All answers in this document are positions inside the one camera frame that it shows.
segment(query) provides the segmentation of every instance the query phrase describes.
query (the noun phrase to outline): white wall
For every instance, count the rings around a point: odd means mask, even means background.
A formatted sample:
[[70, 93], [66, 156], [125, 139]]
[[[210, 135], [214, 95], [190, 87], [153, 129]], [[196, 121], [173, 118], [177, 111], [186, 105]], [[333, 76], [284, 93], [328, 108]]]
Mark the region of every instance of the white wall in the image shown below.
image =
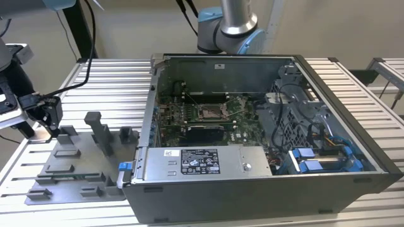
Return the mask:
[[[252, 0], [258, 26], [265, 29], [273, 0]], [[152, 53], [194, 53], [196, 36], [174, 0], [98, 0], [93, 5], [97, 23], [97, 51], [106, 58], [148, 59]], [[194, 0], [196, 8], [220, 6], [218, 0]], [[196, 29], [190, 9], [188, 17]]]
[[284, 1], [272, 53], [336, 57], [348, 68], [404, 56], [402, 0]]

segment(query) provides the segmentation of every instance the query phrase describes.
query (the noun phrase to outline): metal frame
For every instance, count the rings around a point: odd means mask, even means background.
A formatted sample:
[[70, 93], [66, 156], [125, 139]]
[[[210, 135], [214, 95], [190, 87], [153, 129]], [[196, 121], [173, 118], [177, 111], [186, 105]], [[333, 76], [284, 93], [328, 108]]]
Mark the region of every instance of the metal frame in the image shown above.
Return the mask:
[[404, 59], [374, 58], [368, 66], [404, 92]]
[[[368, 131], [396, 166], [404, 171], [404, 125], [397, 115], [389, 112], [388, 107], [378, 102], [376, 96], [361, 85], [354, 76], [342, 65], [328, 59], [306, 59], [322, 81], [333, 91], [334, 95], [345, 105], [348, 111]], [[74, 67], [65, 87], [73, 78], [82, 77], [85, 68], [82, 64]], [[96, 60], [92, 76], [96, 80], [89, 81], [86, 87], [72, 90], [65, 97], [70, 102], [64, 103], [64, 123], [81, 126], [80, 108], [85, 107], [93, 111], [101, 110], [106, 122], [117, 125], [137, 126], [142, 120], [141, 106], [144, 101], [138, 100], [146, 96], [149, 88], [149, 64], [146, 60]], [[85, 97], [108, 95], [112, 100], [96, 103], [81, 103]], [[362, 98], [372, 104], [361, 104]], [[5, 226], [21, 226], [40, 223], [42, 226], [144, 226], [138, 223], [126, 201], [70, 203], [57, 205], [25, 206], [25, 193], [30, 188], [29, 179], [10, 181], [18, 176], [36, 175], [36, 169], [41, 168], [40, 161], [52, 149], [54, 143], [26, 145], [22, 141], [5, 168], [0, 172], [0, 194], [16, 194], [10, 197], [0, 197], [0, 224]], [[396, 182], [384, 192], [361, 196], [338, 214], [309, 215], [288, 218], [253, 219], [241, 221], [225, 221], [217, 223], [184, 224], [181, 226], [218, 226], [218, 227], [250, 227], [250, 226], [400, 226], [404, 223], [404, 181]]]

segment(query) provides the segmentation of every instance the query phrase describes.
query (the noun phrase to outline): blue latch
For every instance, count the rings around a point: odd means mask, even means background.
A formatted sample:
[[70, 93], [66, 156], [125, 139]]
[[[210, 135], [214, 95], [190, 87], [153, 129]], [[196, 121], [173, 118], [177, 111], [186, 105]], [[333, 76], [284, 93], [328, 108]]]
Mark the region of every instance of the blue latch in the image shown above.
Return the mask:
[[322, 170], [322, 166], [317, 160], [300, 162], [298, 167], [302, 174]]
[[310, 158], [316, 157], [313, 149], [312, 148], [296, 148], [293, 151], [294, 158]]
[[121, 162], [118, 164], [118, 171], [132, 171], [132, 162]]

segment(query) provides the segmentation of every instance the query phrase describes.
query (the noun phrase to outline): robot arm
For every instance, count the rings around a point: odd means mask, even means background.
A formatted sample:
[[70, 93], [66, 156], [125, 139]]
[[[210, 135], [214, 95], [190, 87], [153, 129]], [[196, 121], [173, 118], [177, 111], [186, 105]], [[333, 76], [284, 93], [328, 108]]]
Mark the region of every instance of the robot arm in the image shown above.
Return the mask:
[[257, 28], [250, 0], [221, 0], [198, 13], [197, 48], [204, 53], [261, 53], [265, 33]]

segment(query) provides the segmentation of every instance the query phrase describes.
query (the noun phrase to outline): aluminum extrusion table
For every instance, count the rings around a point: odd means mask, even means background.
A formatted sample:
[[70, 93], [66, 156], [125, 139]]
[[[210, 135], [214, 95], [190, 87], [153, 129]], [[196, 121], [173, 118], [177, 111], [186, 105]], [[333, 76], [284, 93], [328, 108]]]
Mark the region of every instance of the aluminum extrusion table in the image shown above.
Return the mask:
[[[338, 62], [306, 59], [386, 155], [404, 171], [404, 122]], [[94, 60], [88, 84], [61, 95], [61, 125], [89, 131], [82, 118], [100, 111], [110, 130], [141, 129], [149, 89], [148, 60]], [[80, 83], [86, 65], [74, 66], [62, 87]], [[126, 201], [26, 206], [25, 193], [42, 169], [56, 141], [18, 146], [0, 172], [0, 225], [4, 226], [146, 226], [137, 222]], [[376, 227], [404, 225], [404, 179], [382, 193], [361, 196], [338, 214], [190, 223], [182, 227], [325, 226]]]

